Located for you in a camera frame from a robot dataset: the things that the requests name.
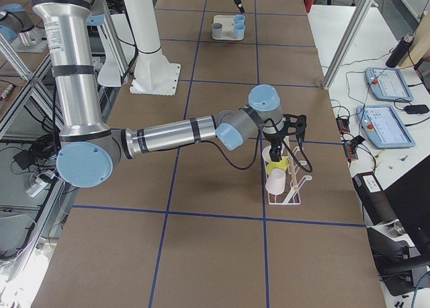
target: white mounting plate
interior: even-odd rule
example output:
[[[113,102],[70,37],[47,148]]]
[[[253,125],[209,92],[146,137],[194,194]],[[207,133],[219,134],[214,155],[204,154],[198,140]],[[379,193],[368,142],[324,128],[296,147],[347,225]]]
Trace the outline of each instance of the white mounting plate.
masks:
[[[48,46],[48,42],[46,41],[46,39],[44,39],[35,46],[27,47],[27,46],[24,46],[21,40],[19,39],[19,37],[17,37],[11,43],[11,46],[16,52],[35,52],[35,53],[41,54],[42,52],[45,51],[46,47]]]
[[[181,72],[181,64],[170,64],[175,67],[175,77],[168,78],[164,82],[156,85],[151,91],[145,91],[144,85],[139,84],[139,78],[133,79],[132,85],[130,86],[130,93],[132,94],[151,94],[151,95],[166,95],[173,96],[176,93],[177,83],[179,81],[179,74]],[[145,84],[145,78],[142,78],[142,83]]]
[[[222,24],[222,35],[221,38],[214,38],[214,40],[234,40],[241,41],[234,37],[234,15],[215,15],[214,24]]]

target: table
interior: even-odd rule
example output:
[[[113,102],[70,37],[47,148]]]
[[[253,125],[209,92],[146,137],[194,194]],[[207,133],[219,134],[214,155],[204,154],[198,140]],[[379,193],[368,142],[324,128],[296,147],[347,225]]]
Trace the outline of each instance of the table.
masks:
[[[79,191],[33,307],[384,306],[303,0],[242,2],[245,39],[218,43],[212,18],[236,14],[231,0],[158,0],[163,52],[182,65],[177,93],[123,87],[108,124],[236,110],[271,83],[284,112],[308,115],[315,171],[302,205],[267,205],[260,157],[235,171],[194,145],[125,161]],[[246,164],[255,142],[228,156]]]
[[[351,19],[354,12],[354,7],[340,7],[340,6],[322,6],[313,5],[312,10],[309,13],[309,21],[312,28],[312,33],[314,34],[315,44],[318,48],[318,55],[323,65],[323,71],[327,68],[324,66],[329,66],[331,59],[340,43],[341,37]],[[352,63],[353,61],[363,60],[363,59],[377,59],[397,45],[397,41],[393,36],[390,28],[387,26],[383,17],[377,8],[372,7],[369,10],[368,15],[364,19],[364,22],[353,41],[351,49],[349,50],[344,64]],[[353,63],[352,65],[342,66],[338,72],[332,86],[330,87],[330,97],[332,99],[338,100],[342,106],[348,108],[352,114],[355,113],[355,108],[362,105],[356,101],[347,97],[347,86],[345,74],[348,71],[365,71],[367,67],[383,67],[385,68],[385,61],[388,59],[389,55],[383,56],[382,58],[375,61],[364,61],[360,63]],[[410,84],[420,83],[420,80],[413,69],[403,69],[402,74],[406,79],[406,82]],[[352,73],[348,76],[349,84],[351,88],[351,94],[358,100],[364,101],[367,94],[367,86],[364,80],[364,74]],[[420,85],[416,87],[411,87],[411,91],[414,95],[413,104],[426,104],[430,105],[430,95],[427,93],[426,89]],[[333,106],[338,105],[336,101],[332,101]],[[380,102],[377,101],[372,93],[367,96],[367,105],[374,104],[391,104],[390,102]],[[402,121],[406,123],[418,122],[424,117],[407,115],[404,112],[399,112]],[[357,116],[353,116],[350,119],[350,128],[352,134],[355,136],[358,133],[359,119]],[[378,167],[376,168],[375,175],[383,189],[386,189],[393,182],[397,181],[405,172],[412,169],[421,160],[426,158],[430,154],[428,148],[428,143],[430,138],[428,137],[428,130],[430,123],[422,123],[420,125],[408,127],[409,132],[412,134],[417,145],[411,149],[392,149],[377,150],[372,147],[367,141],[364,143],[372,152],[373,155],[379,154],[377,159]],[[408,155],[405,161],[401,161],[401,158]],[[366,154],[366,152],[358,151],[359,160],[353,161],[350,168],[351,177],[360,172],[371,171],[373,167],[372,158]],[[399,298],[390,295],[388,290],[384,285],[384,296],[386,298],[387,306],[390,307],[394,305]],[[430,300],[430,290],[425,289],[420,291],[418,300],[415,307],[426,307],[425,303]],[[400,301],[405,301],[406,307],[410,305],[411,298],[401,299]]]

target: brown paper table surface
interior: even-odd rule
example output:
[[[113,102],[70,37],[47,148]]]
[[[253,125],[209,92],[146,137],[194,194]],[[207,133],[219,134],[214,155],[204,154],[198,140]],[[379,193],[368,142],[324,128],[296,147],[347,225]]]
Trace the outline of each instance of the brown paper table surface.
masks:
[[[300,206],[268,206],[261,158],[231,168],[212,145],[120,163],[80,190],[33,307],[385,307],[302,0],[242,0],[245,39],[214,42],[232,0],[158,0],[174,97],[124,87],[109,125],[141,128],[237,110],[276,87],[306,114],[313,180]],[[255,139],[228,156],[247,164]]]

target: power adapter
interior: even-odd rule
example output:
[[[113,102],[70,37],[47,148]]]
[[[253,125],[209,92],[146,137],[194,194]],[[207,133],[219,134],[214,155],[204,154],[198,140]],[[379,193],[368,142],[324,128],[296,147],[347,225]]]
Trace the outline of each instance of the power adapter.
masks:
[[[29,166],[31,166],[35,162],[33,154],[27,150],[23,150],[17,153],[13,156],[13,159],[23,170],[28,169]]]
[[[407,105],[403,110],[407,114],[426,114],[429,112],[429,108],[425,104]]]

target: white cup rack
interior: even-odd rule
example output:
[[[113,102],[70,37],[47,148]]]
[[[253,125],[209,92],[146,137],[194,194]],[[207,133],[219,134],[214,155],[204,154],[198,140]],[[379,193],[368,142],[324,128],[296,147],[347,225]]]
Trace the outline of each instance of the white cup rack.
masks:
[[[288,137],[284,139],[286,142],[286,145],[290,147],[290,140]],[[264,170],[266,179],[269,177],[266,172],[266,165],[270,162],[270,158],[268,156],[268,149],[270,149],[270,146],[267,146],[266,152],[263,150],[263,158],[265,162]],[[293,150],[293,154],[297,157],[297,154],[299,153],[300,148],[295,147]],[[285,190],[281,194],[275,195],[270,194],[267,192],[267,199],[270,205],[300,205],[302,203],[302,199],[300,197],[300,189],[303,187],[303,185],[307,182],[312,180],[312,176],[310,175],[303,175],[300,180],[298,180],[298,173],[300,171],[300,167],[298,164],[294,163],[293,157],[286,151],[285,148],[282,149],[282,156],[288,158],[288,169],[286,171],[286,185]],[[300,165],[305,166],[307,165],[307,161],[301,160],[299,161]]]

